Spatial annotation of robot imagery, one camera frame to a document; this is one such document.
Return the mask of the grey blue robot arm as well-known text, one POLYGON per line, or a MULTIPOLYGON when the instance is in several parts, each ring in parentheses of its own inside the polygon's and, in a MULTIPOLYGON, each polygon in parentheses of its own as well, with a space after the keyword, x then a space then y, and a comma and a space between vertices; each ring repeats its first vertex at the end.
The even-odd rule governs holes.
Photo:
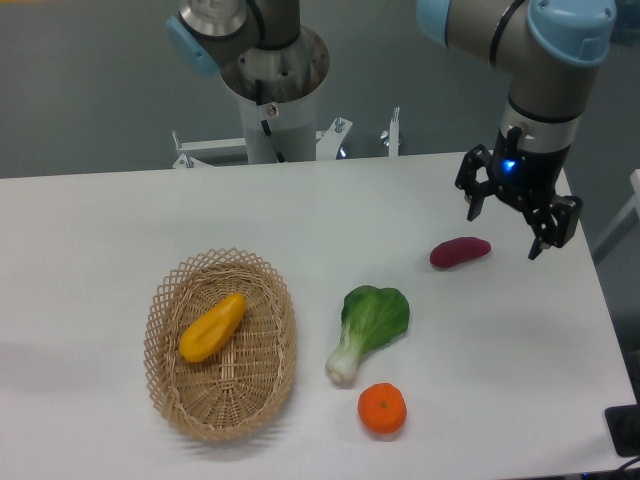
MULTIPOLYGON (((564 246, 582 208, 556 181, 609 50, 611 1, 420 1, 420 29, 512 78, 492 148, 468 151, 455 184, 468 218, 495 197, 520 212, 530 256, 564 246)), ((251 163, 315 160, 313 96, 330 57, 296 1, 183 1, 168 36, 197 72, 220 75, 238 99, 251 163)))

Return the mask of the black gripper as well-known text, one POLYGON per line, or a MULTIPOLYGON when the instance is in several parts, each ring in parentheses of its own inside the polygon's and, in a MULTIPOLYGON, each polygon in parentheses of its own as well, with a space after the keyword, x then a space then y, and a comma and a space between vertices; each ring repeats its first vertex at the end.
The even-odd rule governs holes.
POLYGON ((495 194, 516 210, 531 227, 534 240, 528 253, 535 260, 544 250, 562 248, 576 231, 583 201, 573 195, 556 195, 555 185, 569 148, 531 152, 516 145, 523 137, 519 127, 499 133, 494 152, 477 145, 463 157, 455 186, 464 192, 467 220, 481 213, 484 200, 495 194))

